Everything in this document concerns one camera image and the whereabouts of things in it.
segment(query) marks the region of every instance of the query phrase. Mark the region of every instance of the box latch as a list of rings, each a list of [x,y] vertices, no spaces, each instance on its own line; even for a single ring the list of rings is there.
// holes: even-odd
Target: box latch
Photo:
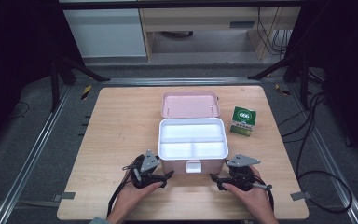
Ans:
[[[186,172],[188,173],[201,173],[201,161],[187,161]]]

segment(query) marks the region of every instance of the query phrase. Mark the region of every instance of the sleeve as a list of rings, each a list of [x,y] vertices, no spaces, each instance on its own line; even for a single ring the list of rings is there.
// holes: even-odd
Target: sleeve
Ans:
[[[99,217],[95,217],[89,224],[111,224],[111,223]]]

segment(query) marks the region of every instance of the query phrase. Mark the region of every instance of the gray floor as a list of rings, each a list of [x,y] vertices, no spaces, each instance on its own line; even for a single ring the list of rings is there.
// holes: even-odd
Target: gray floor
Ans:
[[[216,78],[213,79],[217,80],[216,82],[222,82],[223,77],[227,82],[235,80],[236,83],[234,84],[262,86],[277,124],[302,110],[296,99],[299,84],[297,82],[284,83],[282,80],[284,68],[274,72],[270,77],[265,77],[260,82],[247,80],[248,76],[263,71],[271,63],[279,60],[279,55],[268,56],[265,61],[259,61],[251,52],[246,35],[244,39],[235,37],[239,35],[238,32],[221,35],[220,33],[198,34],[198,32],[195,32],[192,39],[198,41],[198,43],[202,42],[202,38],[205,38],[205,41],[208,42],[208,38],[220,36],[214,39],[214,44],[194,45],[200,46],[199,49],[187,48],[188,45],[183,43],[185,42],[183,38],[160,35],[156,39],[155,55],[148,64],[111,64],[110,66],[93,65],[89,67],[102,76],[111,77],[112,81],[109,84],[97,83],[83,74],[76,73],[76,84],[69,90],[62,112],[43,146],[40,157],[37,158],[37,163],[21,192],[19,200],[21,202],[50,202],[55,194],[64,191],[81,145],[82,133],[87,129],[83,124],[88,122],[87,116],[91,115],[98,92],[104,87],[139,85],[142,81],[150,80],[149,78],[159,81],[159,85],[176,85],[183,84],[177,82],[176,78],[195,78],[197,82],[191,84],[200,84],[202,80],[205,81],[205,78],[210,77]],[[232,38],[232,41],[226,41],[224,36],[228,39]],[[223,51],[223,48],[221,48],[223,43],[229,50],[221,52]],[[219,46],[219,48],[214,49],[211,46]],[[243,58],[238,60],[238,55],[242,55]],[[13,118],[7,120],[7,125],[0,132],[0,202],[5,199],[10,191],[39,133],[48,120],[51,107],[49,83],[49,78],[43,78],[29,84],[22,92],[21,102],[23,103],[17,104],[11,115]],[[87,100],[81,100],[83,90],[89,84],[92,85],[89,96]],[[275,89],[275,84],[279,84],[283,91],[290,91],[292,95],[281,94]],[[309,98],[319,91],[321,91],[319,85],[310,83],[312,94]],[[317,133],[319,133],[323,137],[322,145],[327,147],[328,152],[334,158],[338,170],[344,176],[356,202],[358,202],[358,148],[346,146],[345,133],[342,132],[339,120],[337,120],[328,102],[317,106],[315,121],[316,128],[313,134],[316,137],[311,135],[305,144],[299,167],[300,173],[314,169],[326,171],[330,169],[325,162],[325,155],[320,150],[321,142],[316,141],[318,140]],[[295,116],[279,126],[281,134],[289,133],[302,122],[304,122],[302,114]],[[301,139],[304,131],[301,130],[284,137],[282,140],[288,142]],[[294,169],[296,169],[300,145],[301,142],[285,143]],[[304,190],[312,193],[315,202],[330,209],[341,209],[343,207],[342,201],[339,193],[337,193],[337,187],[333,183],[335,182],[331,178],[323,175],[310,175],[300,181]],[[357,223],[347,213],[336,215],[325,212],[312,203],[307,202],[307,205],[310,210],[310,216],[307,219],[281,220],[281,223]],[[7,223],[88,223],[87,220],[60,221],[56,217],[56,212],[57,208],[55,207],[19,204],[11,212]]]

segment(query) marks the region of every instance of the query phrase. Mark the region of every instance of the small green package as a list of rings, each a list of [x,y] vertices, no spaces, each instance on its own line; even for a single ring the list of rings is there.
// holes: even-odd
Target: small green package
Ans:
[[[255,126],[255,111],[235,106],[230,131],[250,136]]]

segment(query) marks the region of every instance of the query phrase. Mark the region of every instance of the human hand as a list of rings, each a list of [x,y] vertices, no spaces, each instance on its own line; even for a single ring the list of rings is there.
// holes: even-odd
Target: human hand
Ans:
[[[112,224],[122,223],[144,197],[161,185],[162,182],[157,182],[142,189],[137,189],[131,182],[127,183],[118,194],[115,206],[106,220]]]
[[[254,175],[260,177],[260,173],[253,166],[250,166],[250,168]],[[223,187],[239,198],[245,204],[245,207],[252,216],[254,216],[261,224],[278,223],[271,205],[269,204],[269,197],[264,189],[252,188],[249,191],[243,191],[228,183],[224,183]]]

